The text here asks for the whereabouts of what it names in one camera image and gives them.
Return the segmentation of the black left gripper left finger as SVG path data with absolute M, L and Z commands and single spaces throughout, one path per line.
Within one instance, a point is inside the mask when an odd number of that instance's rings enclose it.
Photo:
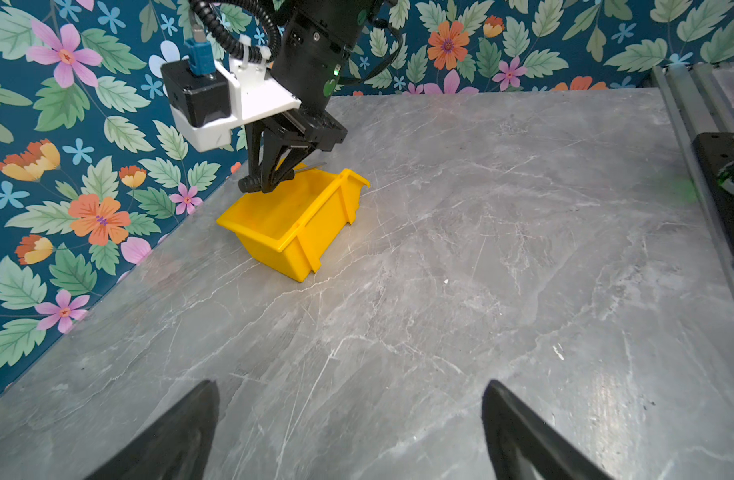
M 219 406 L 217 383 L 200 382 L 89 477 L 203 478 L 218 425 Z

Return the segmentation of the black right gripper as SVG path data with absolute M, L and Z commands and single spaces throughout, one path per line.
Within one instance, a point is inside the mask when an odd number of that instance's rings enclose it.
M 292 180 L 294 169 L 314 151 L 330 152 L 344 142 L 347 128 L 329 112 L 292 109 L 245 126 L 247 171 L 238 181 L 243 193 L 271 193 Z M 264 145 L 264 182 L 261 168 Z

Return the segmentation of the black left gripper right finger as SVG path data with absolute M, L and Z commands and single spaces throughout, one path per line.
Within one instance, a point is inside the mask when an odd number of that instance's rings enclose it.
M 502 382 L 488 383 L 482 423 L 498 479 L 608 479 Z

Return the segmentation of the black handled screwdriver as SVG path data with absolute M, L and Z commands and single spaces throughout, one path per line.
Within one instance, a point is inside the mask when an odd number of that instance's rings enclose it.
M 315 170 L 315 169 L 319 169 L 319 168 L 321 168 L 321 167 L 323 167 L 325 165 L 326 165 L 326 162 L 320 162 L 320 163 L 316 163 L 316 164 L 313 164 L 313 165 L 304 166 L 302 168 L 296 168 L 296 169 L 293 170 L 293 173 L 294 173 L 294 177 L 293 178 L 295 178 L 295 177 L 297 177 L 297 176 L 299 176 L 299 175 L 301 175 L 301 174 L 303 174 L 305 172 L 308 172 L 308 171 L 311 171 L 311 170 Z

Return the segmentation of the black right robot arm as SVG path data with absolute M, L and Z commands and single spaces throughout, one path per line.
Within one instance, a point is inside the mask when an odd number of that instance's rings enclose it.
M 343 143 L 347 129 L 326 111 L 338 86 L 358 85 L 377 77 L 404 46 L 401 30 L 378 13 L 383 1 L 287 1 L 275 14 L 285 23 L 282 46 L 271 76 L 301 105 L 245 126 L 248 171 L 239 181 L 244 193 L 270 193 L 295 177 L 295 168 L 314 152 Z M 344 77 L 343 68 L 366 25 L 389 32 L 397 50 L 365 78 Z

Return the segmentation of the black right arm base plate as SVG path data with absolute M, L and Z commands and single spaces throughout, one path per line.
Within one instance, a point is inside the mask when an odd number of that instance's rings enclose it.
M 692 146 L 734 255 L 734 133 L 701 133 Z

